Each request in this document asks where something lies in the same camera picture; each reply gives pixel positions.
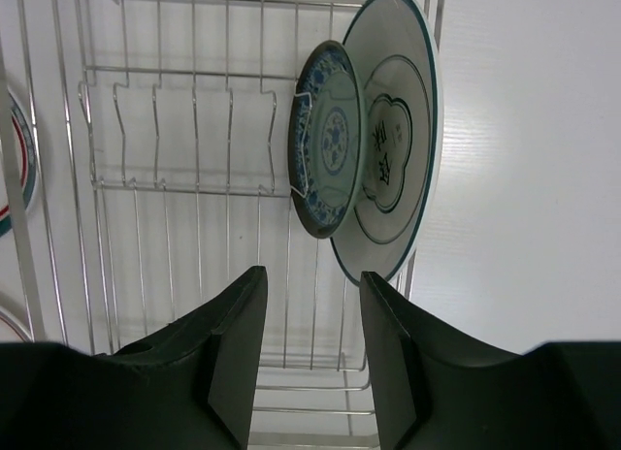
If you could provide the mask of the blue floral plate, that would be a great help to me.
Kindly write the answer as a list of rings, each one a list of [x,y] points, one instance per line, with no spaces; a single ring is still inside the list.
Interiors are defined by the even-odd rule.
[[[317,239],[333,237],[356,205],[367,130],[363,86],[349,54],[337,41],[319,44],[298,78],[287,137],[291,197]]]

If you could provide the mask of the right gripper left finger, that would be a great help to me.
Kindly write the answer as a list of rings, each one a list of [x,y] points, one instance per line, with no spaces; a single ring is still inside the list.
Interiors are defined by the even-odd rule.
[[[2,447],[247,448],[267,301],[267,271],[253,266],[112,355],[3,344]]]

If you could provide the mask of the white plate dark rim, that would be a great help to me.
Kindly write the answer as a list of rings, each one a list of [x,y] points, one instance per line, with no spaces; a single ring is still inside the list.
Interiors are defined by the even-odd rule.
[[[443,91],[436,41],[415,0],[367,0],[343,44],[363,83],[367,157],[356,205],[331,238],[354,285],[393,280],[415,252],[436,190]]]

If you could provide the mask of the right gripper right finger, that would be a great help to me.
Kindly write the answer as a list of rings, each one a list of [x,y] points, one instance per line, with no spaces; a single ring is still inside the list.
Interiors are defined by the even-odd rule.
[[[616,449],[620,345],[492,346],[414,305],[379,274],[360,280],[384,449]]]

